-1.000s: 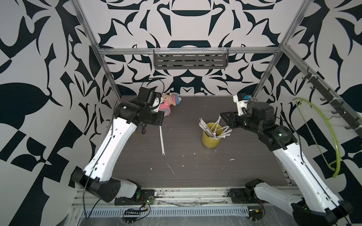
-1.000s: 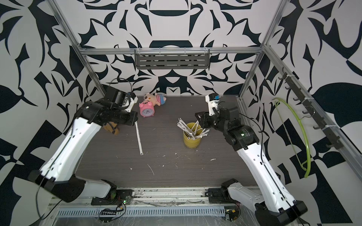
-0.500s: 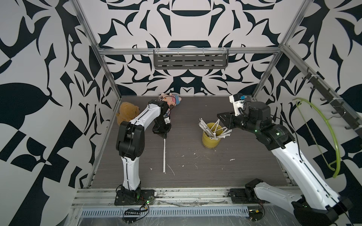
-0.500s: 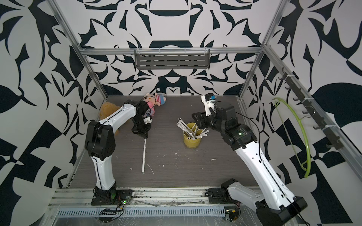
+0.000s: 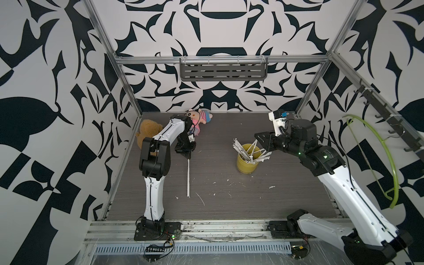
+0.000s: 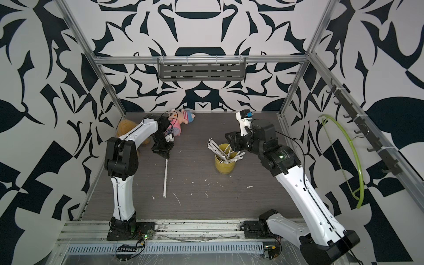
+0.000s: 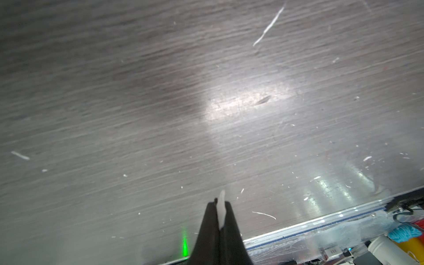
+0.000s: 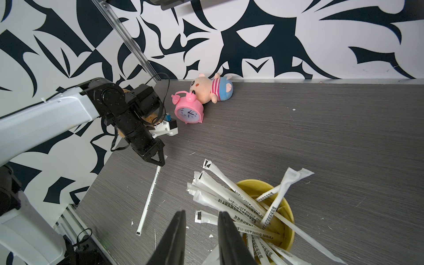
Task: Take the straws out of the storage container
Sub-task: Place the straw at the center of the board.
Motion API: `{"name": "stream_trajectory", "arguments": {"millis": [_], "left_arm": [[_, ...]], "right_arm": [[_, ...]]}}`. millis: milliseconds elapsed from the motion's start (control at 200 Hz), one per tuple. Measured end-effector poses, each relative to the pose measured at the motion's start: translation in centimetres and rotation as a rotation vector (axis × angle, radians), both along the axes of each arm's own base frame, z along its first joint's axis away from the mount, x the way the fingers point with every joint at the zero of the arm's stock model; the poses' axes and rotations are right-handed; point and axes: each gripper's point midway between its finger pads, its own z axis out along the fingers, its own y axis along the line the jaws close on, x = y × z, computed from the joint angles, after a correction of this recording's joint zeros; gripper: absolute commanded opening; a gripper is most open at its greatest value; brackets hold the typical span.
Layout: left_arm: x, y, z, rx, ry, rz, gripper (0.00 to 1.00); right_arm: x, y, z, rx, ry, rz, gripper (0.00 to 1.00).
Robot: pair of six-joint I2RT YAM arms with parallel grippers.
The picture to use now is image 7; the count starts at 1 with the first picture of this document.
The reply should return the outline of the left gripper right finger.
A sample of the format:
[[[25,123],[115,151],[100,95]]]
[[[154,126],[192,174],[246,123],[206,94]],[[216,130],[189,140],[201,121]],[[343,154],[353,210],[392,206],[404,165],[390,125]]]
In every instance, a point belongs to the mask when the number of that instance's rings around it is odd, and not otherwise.
[[[224,225],[220,228],[220,265],[252,265],[230,202],[225,202]]]

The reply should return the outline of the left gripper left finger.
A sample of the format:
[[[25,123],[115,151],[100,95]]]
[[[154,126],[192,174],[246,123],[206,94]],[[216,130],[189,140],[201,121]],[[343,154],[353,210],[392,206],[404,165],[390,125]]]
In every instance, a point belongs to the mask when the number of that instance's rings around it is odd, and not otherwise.
[[[201,228],[188,265],[218,265],[220,263],[220,231],[216,211],[217,199],[206,206]]]

